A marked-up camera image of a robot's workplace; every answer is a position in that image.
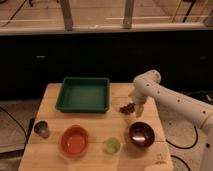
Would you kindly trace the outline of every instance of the small green cup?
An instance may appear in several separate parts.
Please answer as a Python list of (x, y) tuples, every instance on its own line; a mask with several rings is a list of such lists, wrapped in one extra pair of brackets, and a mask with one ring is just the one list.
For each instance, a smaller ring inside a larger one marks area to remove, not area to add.
[(117, 138), (108, 138), (103, 143), (103, 150), (107, 154), (116, 154), (120, 150), (121, 144)]

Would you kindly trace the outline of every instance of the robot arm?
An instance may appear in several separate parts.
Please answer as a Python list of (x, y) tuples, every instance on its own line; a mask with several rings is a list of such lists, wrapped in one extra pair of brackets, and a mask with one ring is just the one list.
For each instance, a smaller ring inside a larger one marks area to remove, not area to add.
[(175, 110), (207, 134), (207, 145), (201, 164), (202, 171), (213, 168), (213, 106), (159, 85), (161, 76), (156, 70), (148, 71), (134, 79), (130, 94), (136, 105), (143, 105), (147, 96)]

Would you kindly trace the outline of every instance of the red object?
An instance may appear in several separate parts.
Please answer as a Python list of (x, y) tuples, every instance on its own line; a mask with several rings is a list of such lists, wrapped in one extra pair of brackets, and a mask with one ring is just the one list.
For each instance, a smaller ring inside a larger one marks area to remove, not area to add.
[(88, 146), (88, 133), (80, 125), (72, 125), (60, 137), (59, 148), (66, 157), (79, 157)]

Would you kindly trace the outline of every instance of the metal cup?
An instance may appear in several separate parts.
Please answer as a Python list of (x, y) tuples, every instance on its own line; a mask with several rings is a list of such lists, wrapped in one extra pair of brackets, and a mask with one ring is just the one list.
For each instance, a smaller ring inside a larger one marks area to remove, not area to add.
[(34, 126), (34, 132), (40, 135), (42, 138), (48, 138), (50, 135), (50, 130), (46, 121), (39, 121)]

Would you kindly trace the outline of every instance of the green plastic tray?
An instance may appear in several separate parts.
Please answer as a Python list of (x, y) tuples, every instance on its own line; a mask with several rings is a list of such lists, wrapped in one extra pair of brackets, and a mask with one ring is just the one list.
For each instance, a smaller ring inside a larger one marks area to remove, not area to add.
[(105, 113), (109, 109), (109, 79), (66, 77), (55, 107), (64, 113)]

